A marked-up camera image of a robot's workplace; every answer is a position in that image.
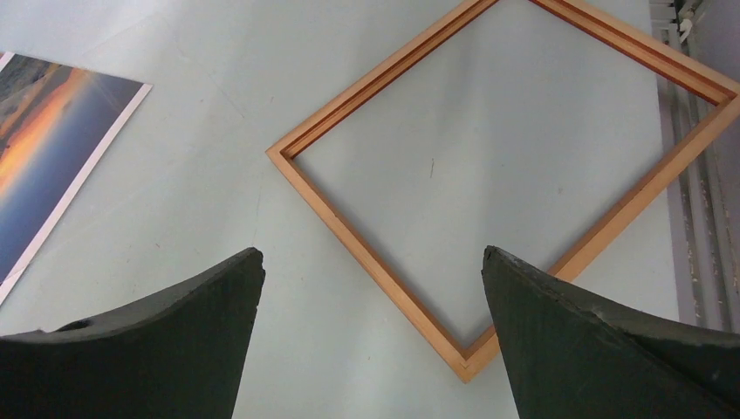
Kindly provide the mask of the wooden picture frame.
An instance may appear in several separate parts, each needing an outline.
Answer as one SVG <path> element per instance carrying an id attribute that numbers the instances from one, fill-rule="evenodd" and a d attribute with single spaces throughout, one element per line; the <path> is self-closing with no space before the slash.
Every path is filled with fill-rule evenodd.
<path id="1" fill-rule="evenodd" d="M 474 379 L 499 354 L 496 329 L 487 328 L 469 347 L 461 347 L 295 160 L 315 141 L 491 6 L 492 2 L 488 0 L 459 3 L 267 150 L 271 162 L 284 178 L 463 382 Z M 712 111 L 686 137 L 550 268 L 552 276 L 573 281 L 738 118 L 739 84 L 587 2 L 543 1 L 541 7 L 713 106 Z"/>

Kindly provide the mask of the aluminium rail right side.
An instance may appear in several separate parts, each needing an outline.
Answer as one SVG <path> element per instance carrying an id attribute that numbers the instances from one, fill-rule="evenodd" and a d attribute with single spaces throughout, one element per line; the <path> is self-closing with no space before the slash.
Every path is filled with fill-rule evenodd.
<path id="1" fill-rule="evenodd" d="M 692 25 L 709 1 L 648 1 L 653 36 L 696 58 Z M 664 76 L 657 77 L 661 134 L 668 151 L 714 106 Z M 716 148 L 707 146 L 668 186 L 679 320 L 739 333 L 739 262 L 733 249 Z"/>

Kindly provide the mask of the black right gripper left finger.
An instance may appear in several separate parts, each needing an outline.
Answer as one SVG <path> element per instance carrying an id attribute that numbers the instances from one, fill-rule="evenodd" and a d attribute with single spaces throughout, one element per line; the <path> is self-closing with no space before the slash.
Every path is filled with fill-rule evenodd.
<path id="1" fill-rule="evenodd" d="M 263 260 L 248 248 L 108 312 L 4 335 L 2 417 L 232 417 Z"/>

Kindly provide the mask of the sunset landscape photo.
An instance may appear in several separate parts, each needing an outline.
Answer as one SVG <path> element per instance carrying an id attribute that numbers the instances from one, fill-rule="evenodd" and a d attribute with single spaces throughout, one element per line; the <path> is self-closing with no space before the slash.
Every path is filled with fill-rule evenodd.
<path id="1" fill-rule="evenodd" d="M 2 299 L 151 89 L 137 80 L 2 53 Z"/>

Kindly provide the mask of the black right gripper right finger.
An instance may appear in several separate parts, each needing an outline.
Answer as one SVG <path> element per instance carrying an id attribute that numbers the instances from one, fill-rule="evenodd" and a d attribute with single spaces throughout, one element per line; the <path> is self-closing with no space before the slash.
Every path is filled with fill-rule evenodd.
<path id="1" fill-rule="evenodd" d="M 520 417 L 738 417 L 736 334 L 624 306 L 496 246 L 482 280 Z"/>

